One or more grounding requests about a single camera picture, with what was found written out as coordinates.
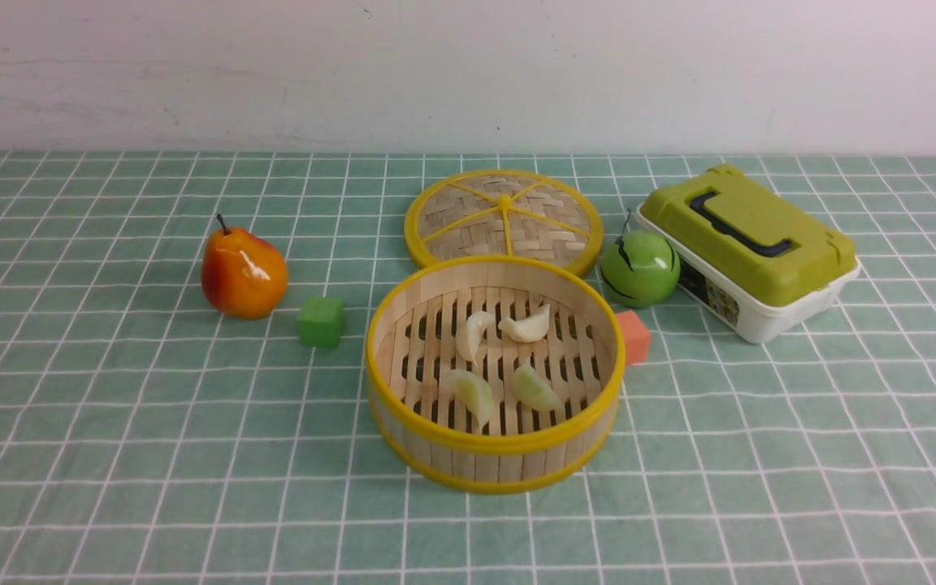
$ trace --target woven bamboo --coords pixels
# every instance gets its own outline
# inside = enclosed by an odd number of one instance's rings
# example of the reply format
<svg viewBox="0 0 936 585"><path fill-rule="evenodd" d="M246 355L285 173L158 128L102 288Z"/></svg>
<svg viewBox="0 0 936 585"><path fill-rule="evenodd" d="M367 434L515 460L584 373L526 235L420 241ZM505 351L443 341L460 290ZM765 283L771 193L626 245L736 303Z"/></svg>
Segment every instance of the woven bamboo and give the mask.
<svg viewBox="0 0 936 585"><path fill-rule="evenodd" d="M543 340L518 344L490 326L475 369L457 355L457 333L473 311L523 319L549 304ZM393 290L368 332L368 397L391 447L421 473L469 492L524 492L583 466L616 416L622 334L612 310L586 283L530 259L494 256L443 262ZM564 402L539 414L518 403L509 383L531 362ZM439 380L475 370L493 389L489 421L452 397Z"/></svg>
<svg viewBox="0 0 936 585"><path fill-rule="evenodd" d="M415 201L405 237L419 266L491 254L543 260L582 276L603 228L575 189L526 171L472 171L432 185Z"/></svg>

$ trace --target yellow rim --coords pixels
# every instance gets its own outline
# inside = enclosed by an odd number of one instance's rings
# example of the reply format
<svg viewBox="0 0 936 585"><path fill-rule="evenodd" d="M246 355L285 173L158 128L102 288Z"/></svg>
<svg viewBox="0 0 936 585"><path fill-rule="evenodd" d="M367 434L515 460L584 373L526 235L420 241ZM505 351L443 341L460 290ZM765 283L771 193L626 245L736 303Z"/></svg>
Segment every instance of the yellow rim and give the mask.
<svg viewBox="0 0 936 585"><path fill-rule="evenodd" d="M464 431L449 429L438 425L438 423L428 421L426 418L421 418L421 416L416 414L410 407L402 403L400 399L397 399L388 388L387 383L385 383L382 378L382 370L380 370L378 360L375 359L375 353L371 351L371 347L374 347L375 344L375 337L378 336L379 315L383 314L388 309L393 299L404 292L413 282L431 273L435 273L435 271L452 269L452 267L465 266L465 264L476 262L511 262L551 271L551 273L556 273L571 281L577 288L582 289L595 303L598 303L605 318L608 319L610 325L612 325L613 332L616 333L616 362L613 366L613 373L609 375L609 382L606 383L605 388L602 388L598 399L588 404L587 408L580 411L580 414L573 416L573 418L568 419L568 421L562 422L561 425L543 429L542 431L514 436L475 435L465 433ZM372 316L370 320L370 327L367 328L367 338L365 341L364 353L367 362L367 374L370 375L370 381L374 384L376 393L378 393L378 398L385 405L385 408L402 423L402 426L418 434L425 440L435 442L435 444L442 444L445 447L457 449L457 451L472 451L486 455L521 455L532 451L539 451L539 449L548 449L590 428L602 414L605 414L606 410L609 410L610 406L613 406L613 403L616 402L617 397L619 397L620 384L623 382L624 362L626 360L625 349L623 347L623 332L620 330L620 323L616 319L616 314L613 313L613 308L609 307L609 303L606 303L605 299L603 299L594 288L587 285L587 282L580 280L579 277L560 269L560 267L551 266L551 264L546 262L540 262L540 260L532 258L523 258L521 256L468 256L432 264L432 266L428 266L426 269L417 271L417 273L398 284L396 288L391 290L391 292L386 295L385 299L382 300L382 304L379 305L378 310L375 311L374 316Z"/></svg>
<svg viewBox="0 0 936 585"><path fill-rule="evenodd" d="M576 461L568 464L568 466L562 467L562 469L558 471L541 475L539 478L513 483L480 482L454 477L454 475L447 474L445 471L439 471L435 469L435 467L426 466L426 464L417 459L413 459L410 453L406 452L406 449L402 448L401 445L392 438L392 435L382 427L382 422L380 422L378 411L375 410L374 403L368 401L368 404L370 405L370 414L374 416L383 440L385 440L389 448L392 449L410 469L417 471L417 473L424 475L424 477L431 481L445 485L447 488L461 490L461 492L482 493L482 495L486 496L506 496L509 495L509 493L533 492L536 489L549 488L549 486L570 477L570 475L575 474L576 471L586 466L587 463L590 462L591 459L594 459L594 456L601 451L602 445L605 444L606 438L609 438L609 433L613 432L613 425L616 423L616 419L609 421L609 425L602 431L601 437L598 437L598 440L595 441L591 448L587 449Z"/></svg>
<svg viewBox="0 0 936 585"><path fill-rule="evenodd" d="M554 188L560 189L563 193L565 193L565 195L572 197L573 201L575 201L576 204L582 208L584 215L587 216L587 223L590 224L591 229L582 230L577 227L566 225L565 223L557 221L557 219L545 218L543 215L532 214L532 212L529 210L521 210L521 208L513 206L501 207L499 206L499 202L494 199L494 197L480 192L478 189L471 188L470 186L454 184L458 181L470 177L495 173L509 175L512 177L526 177L534 179L534 182L532 182L530 185L527 185L526 188L519 189L512 195L512 197L509 198L512 202L516 201L518 197L522 197L524 193L528 193L532 189L538 188L540 185L551 185ZM478 211L475 212L475 214L466 215L464 218L460 218L456 222L452 222L449 225L444 226L436 233L432 233L430 236L422 238L417 232L417 223L420 219L421 210L423 209L424 204L427 203L431 196L436 195L440 189L448 188L449 186L464 190L466 193L472 193L472 195L486 200L491 205L493 205L493 207L490 207L489 210ZM476 219L480 215L499 214L501 216L501 221L505 224L506 253L508 253L509 256L513 256L514 252L512 249L512 237L510 236L509 229L509 212L530 216L530 218L536 219L536 221L552 223L552 225L556 225L562 229L567 229L575 233L587 234L587 244L584 245L582 251L580 251L580 255L577 256L573 262L569 262L565 266L561 266L561 269L568 271L575 276L583 277L583 275L586 275L587 272L595 266L595 262L598 260L598 254L601 251L602 238L605 236L605 229L602 227L601 215L598 215L597 208L595 208L594 205L592 205L590 201L588 201L587 198L583 196L582 193L574 188L571 188L571 186L567 185L566 183L562 183L557 179L546 177L544 175L531 173L530 171L517 171L513 169L468 171L468 173L461 173L458 175L453 175L452 177L447 177L446 179L430 186L430 188L424 189L423 192L421 192L421 195L416 197L414 202L411 204L409 211L406 212L406 218L404 219L404 238L406 240L406 249L409 251L409 255L414 260L414 263L417 264L417 267L434 266L434 264L441 262L441 260L435 256L432 256L431 252L428 252L428 248L426 246L428 241L442 233L446 233L446 231L450 229L456 228L456 226L469 221L469 219Z"/></svg>

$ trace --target green grid tablecloth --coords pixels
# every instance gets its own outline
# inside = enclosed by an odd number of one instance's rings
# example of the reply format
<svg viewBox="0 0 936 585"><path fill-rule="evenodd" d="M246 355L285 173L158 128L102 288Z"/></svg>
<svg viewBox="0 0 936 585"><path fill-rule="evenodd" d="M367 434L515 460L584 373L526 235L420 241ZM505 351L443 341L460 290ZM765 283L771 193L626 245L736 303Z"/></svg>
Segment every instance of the green grid tablecloth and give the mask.
<svg viewBox="0 0 936 585"><path fill-rule="evenodd" d="M408 473L362 348L424 186L539 171L615 233L722 160L855 238L838 306L755 347L675 293L585 471ZM216 211L286 251L271 318L205 303ZM338 349L294 336L314 295L348 306ZM0 152L0 583L936 583L936 158Z"/></svg>

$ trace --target white container base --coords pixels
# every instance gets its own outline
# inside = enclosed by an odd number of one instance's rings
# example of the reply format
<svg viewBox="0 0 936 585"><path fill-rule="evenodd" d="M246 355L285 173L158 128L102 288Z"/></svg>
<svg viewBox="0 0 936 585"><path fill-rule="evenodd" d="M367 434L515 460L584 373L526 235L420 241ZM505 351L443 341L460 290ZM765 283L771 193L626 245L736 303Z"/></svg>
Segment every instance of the white container base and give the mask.
<svg viewBox="0 0 936 585"><path fill-rule="evenodd" d="M829 282L824 288L813 290L784 307L772 307L744 292L721 271L714 269L691 249L684 247L660 227L649 222L642 215L640 205L635 208L634 217L640 228L660 234L676 249L681 258L681 278L678 286L692 299L696 299L713 312L725 325L739 334L739 337L755 345L766 344L780 333L828 310L840 296L843 285L861 273L861 261L858 260L853 271Z"/></svg>

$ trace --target apple stem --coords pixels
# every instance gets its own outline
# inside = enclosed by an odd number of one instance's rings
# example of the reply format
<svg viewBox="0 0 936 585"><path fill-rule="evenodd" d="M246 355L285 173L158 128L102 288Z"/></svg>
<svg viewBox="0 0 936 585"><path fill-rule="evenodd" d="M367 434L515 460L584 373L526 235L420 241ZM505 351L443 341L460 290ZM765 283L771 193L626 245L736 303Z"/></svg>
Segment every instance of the apple stem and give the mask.
<svg viewBox="0 0 936 585"><path fill-rule="evenodd" d="M223 221L223 215L215 214L215 218L219 220L219 225L223 226L223 236L230 236L230 228L226 227L226 222Z"/></svg>

